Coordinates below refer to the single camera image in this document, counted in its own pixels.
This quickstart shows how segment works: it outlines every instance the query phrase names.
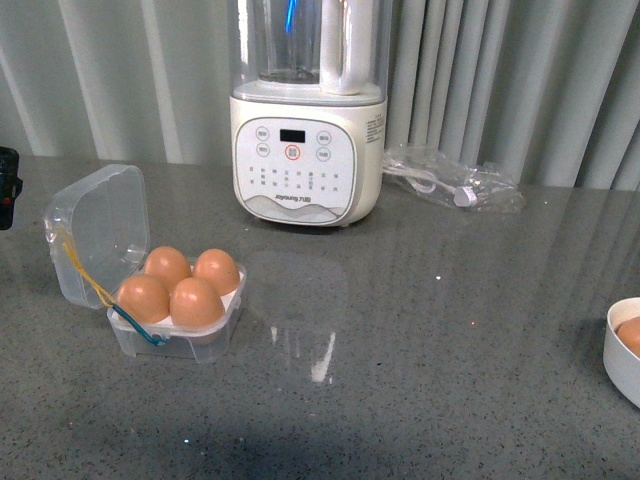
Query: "plastic bag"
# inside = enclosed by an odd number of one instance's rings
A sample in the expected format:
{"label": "plastic bag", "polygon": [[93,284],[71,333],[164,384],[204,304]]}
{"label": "plastic bag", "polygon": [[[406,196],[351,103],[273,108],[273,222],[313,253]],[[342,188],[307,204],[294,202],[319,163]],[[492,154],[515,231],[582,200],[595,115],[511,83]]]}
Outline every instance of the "plastic bag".
{"label": "plastic bag", "polygon": [[384,154],[383,172],[438,205],[476,212],[518,213],[525,200],[518,186],[495,164],[468,167],[455,163],[436,148],[398,145]]}

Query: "blender handle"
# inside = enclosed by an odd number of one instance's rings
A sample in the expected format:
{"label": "blender handle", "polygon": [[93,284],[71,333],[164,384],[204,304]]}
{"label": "blender handle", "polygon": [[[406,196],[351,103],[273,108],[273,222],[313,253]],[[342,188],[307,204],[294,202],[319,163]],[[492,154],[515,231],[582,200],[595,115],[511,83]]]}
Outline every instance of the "blender handle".
{"label": "blender handle", "polygon": [[320,88],[360,93],[369,79],[373,0],[322,0]]}

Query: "speckled countertop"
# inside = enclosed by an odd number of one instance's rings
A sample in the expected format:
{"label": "speckled countertop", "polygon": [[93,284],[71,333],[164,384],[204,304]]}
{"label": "speckled countertop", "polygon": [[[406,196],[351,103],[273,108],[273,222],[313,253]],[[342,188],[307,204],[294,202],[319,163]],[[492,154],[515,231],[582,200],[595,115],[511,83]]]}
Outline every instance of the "speckled countertop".
{"label": "speckled countertop", "polygon": [[640,195],[525,188],[519,215],[385,185],[343,229],[253,219],[230,169],[141,164],[152,247],[220,247],[244,310],[217,362],[125,356],[68,303],[41,215],[104,164],[23,158],[0,232],[0,477],[639,478],[602,365],[640,290]]}

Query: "button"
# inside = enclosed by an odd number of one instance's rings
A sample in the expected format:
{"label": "button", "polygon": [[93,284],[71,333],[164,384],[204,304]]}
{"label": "button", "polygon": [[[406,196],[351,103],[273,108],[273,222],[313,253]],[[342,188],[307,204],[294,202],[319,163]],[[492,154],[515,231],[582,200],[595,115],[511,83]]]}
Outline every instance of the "button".
{"label": "button", "polygon": [[300,149],[295,145],[289,145],[284,149],[284,154],[289,160],[297,160],[300,158]]}
{"label": "button", "polygon": [[267,130],[265,127],[258,127],[256,129],[256,137],[258,137],[258,139],[265,141],[267,138],[269,138],[269,130]]}
{"label": "button", "polygon": [[318,151],[316,152],[316,157],[321,162],[326,162],[331,158],[331,150],[325,147],[319,148]]}
{"label": "button", "polygon": [[317,135],[316,140],[320,145],[329,145],[331,143],[331,134],[323,130]]}
{"label": "button", "polygon": [[258,152],[258,155],[260,155],[261,157],[266,157],[267,155],[269,155],[271,150],[269,149],[269,145],[267,145],[266,143],[259,143],[256,147],[256,152]]}

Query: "brown egg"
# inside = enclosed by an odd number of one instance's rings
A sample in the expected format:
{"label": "brown egg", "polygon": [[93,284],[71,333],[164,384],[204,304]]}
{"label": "brown egg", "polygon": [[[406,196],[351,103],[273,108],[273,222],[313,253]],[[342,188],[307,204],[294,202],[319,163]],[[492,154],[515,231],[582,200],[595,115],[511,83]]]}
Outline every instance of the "brown egg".
{"label": "brown egg", "polygon": [[185,278],[173,291],[169,304],[171,320],[182,327],[205,327],[224,316],[220,295],[208,282]]}
{"label": "brown egg", "polygon": [[640,357],[640,317],[625,321],[620,325],[617,333],[622,343]]}
{"label": "brown egg", "polygon": [[220,295],[233,292],[240,283],[236,262],[227,252],[218,248],[207,250],[198,257],[193,276],[209,282]]}
{"label": "brown egg", "polygon": [[173,247],[155,248],[144,262],[144,273],[158,277],[169,293],[180,280],[191,276],[187,259]]}
{"label": "brown egg", "polygon": [[120,285],[118,305],[138,323],[158,323],[169,316],[169,292],[156,277],[133,275]]}

